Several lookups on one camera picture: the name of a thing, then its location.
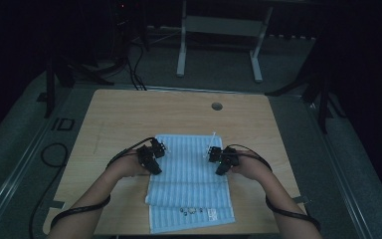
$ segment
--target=forearm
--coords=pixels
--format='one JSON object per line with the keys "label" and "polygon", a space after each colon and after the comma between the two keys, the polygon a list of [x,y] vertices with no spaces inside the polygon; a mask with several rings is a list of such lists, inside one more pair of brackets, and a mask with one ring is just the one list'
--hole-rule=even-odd
{"label": "forearm", "polygon": [[[269,170],[264,171],[257,178],[257,182],[263,187],[266,197],[275,208],[305,214]],[[277,213],[274,215],[283,238],[321,238],[318,230],[311,222]]]}
{"label": "forearm", "polygon": [[[71,208],[102,203],[119,179],[111,171],[105,171]],[[64,217],[52,228],[48,238],[92,238],[102,211],[101,208]]]}

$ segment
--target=circular hole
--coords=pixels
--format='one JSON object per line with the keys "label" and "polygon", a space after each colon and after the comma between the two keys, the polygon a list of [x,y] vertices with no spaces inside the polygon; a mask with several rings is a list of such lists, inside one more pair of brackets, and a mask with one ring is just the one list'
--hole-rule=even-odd
{"label": "circular hole", "polygon": [[223,108],[223,106],[220,103],[213,103],[212,104],[212,109],[215,111],[220,111],[222,108]]}

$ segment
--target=white metal stand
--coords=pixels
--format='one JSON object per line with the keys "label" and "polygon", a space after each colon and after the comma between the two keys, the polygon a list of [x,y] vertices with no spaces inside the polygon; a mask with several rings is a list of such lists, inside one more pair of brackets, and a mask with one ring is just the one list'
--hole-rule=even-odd
{"label": "white metal stand", "polygon": [[250,51],[251,64],[253,66],[254,80],[261,82],[263,80],[260,71],[259,52],[262,47],[263,40],[266,36],[266,30],[272,16],[273,7],[270,7],[265,20],[251,21],[238,19],[210,18],[199,16],[187,16],[187,1],[183,0],[182,5],[182,27],[181,27],[181,48],[179,50],[178,68],[176,75],[183,77],[185,72],[185,59],[187,55],[186,33],[202,32],[235,36],[258,37],[258,43],[254,50]]}

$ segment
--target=folded cloth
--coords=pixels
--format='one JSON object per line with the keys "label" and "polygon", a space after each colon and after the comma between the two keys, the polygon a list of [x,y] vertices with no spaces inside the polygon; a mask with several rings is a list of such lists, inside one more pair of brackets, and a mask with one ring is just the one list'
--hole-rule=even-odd
{"label": "folded cloth", "polygon": [[162,173],[151,175],[145,202],[150,206],[150,233],[235,222],[228,178],[217,175],[207,149],[222,147],[212,135],[160,134],[168,147],[157,159]]}

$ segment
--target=gray floor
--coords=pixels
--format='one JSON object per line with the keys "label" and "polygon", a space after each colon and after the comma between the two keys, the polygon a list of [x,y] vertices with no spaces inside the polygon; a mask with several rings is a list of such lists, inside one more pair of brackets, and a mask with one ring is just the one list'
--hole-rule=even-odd
{"label": "gray floor", "polygon": [[[240,42],[238,49],[196,42],[190,42],[184,78],[175,75],[177,37],[152,44],[137,73],[154,90],[262,94],[293,81],[313,44],[306,40],[268,38],[260,56],[265,80],[257,84],[247,51],[251,41]],[[138,48],[133,48],[132,63],[138,55]],[[116,82],[112,88],[132,89],[126,71],[107,79]],[[45,90],[45,78],[41,76],[32,82],[0,125],[0,192],[8,193],[5,198],[12,198],[0,201],[0,238],[29,237],[30,216],[57,172],[43,164],[40,151],[53,142],[62,142],[71,150],[93,92],[98,88],[101,86],[81,79],[73,89],[58,87],[58,106],[50,119],[44,119],[45,105],[36,102],[38,94]],[[349,121],[339,118],[333,110],[333,118],[327,120],[328,134],[322,134],[315,123],[316,109],[298,97],[303,89],[304,86],[271,98],[271,103],[301,194],[310,200],[306,205],[309,212],[321,222],[325,238],[382,238],[382,186],[362,144]],[[73,130],[52,130],[56,118],[75,120]],[[45,157],[59,163],[64,156],[59,148],[52,148]],[[19,184],[5,184],[14,169],[20,168],[16,167],[20,161],[19,165],[25,164],[22,170],[25,173],[19,177]],[[35,238],[45,237],[41,227],[56,184],[34,217]]]}

